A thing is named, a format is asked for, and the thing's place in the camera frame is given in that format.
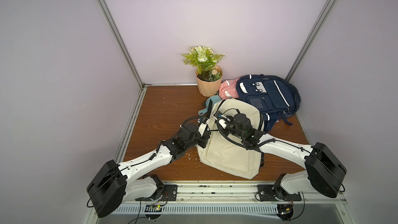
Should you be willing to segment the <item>navy blue backpack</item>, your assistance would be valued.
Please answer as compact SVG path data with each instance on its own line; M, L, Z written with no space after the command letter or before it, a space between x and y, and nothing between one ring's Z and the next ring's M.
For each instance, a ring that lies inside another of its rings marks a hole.
M275 123L283 120L288 126L293 123L288 118L295 115L301 103L297 88L278 76L246 75L236 83L238 98L254 107L264 119L263 131L270 131Z

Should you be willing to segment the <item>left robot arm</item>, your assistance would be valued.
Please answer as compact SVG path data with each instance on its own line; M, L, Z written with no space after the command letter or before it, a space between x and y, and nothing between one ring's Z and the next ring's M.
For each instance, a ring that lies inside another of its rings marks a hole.
M126 162L106 162L87 187L88 207L104 218L127 201L158 200L164 184L151 172L182 158L193 147L206 147L210 135L207 123L186 123L151 152Z

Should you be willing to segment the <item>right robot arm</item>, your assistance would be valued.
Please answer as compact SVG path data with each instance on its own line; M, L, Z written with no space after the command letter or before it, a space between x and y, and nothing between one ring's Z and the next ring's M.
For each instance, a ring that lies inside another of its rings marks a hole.
M226 116L216 112L214 117L218 132L230 143L246 150L281 157L304 169L279 176L272 186L276 200L285 201L290 195L308 191L336 198L340 192L345 191L343 180L347 170L328 146L322 143L304 145L278 139L255 129L243 113Z

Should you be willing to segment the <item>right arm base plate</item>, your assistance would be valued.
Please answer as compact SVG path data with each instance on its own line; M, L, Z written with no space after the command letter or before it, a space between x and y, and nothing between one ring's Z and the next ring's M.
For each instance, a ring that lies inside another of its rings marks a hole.
M273 185L260 184L257 185L257 196L259 201L293 201L300 202L302 197L300 194L288 194L281 187L274 187Z

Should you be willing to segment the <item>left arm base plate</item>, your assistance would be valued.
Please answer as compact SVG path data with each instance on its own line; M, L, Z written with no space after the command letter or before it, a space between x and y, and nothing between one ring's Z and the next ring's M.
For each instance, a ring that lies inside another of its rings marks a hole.
M137 198L135 201L176 201L178 193L178 186L175 184L164 185L160 189L157 189L155 193L147 198Z

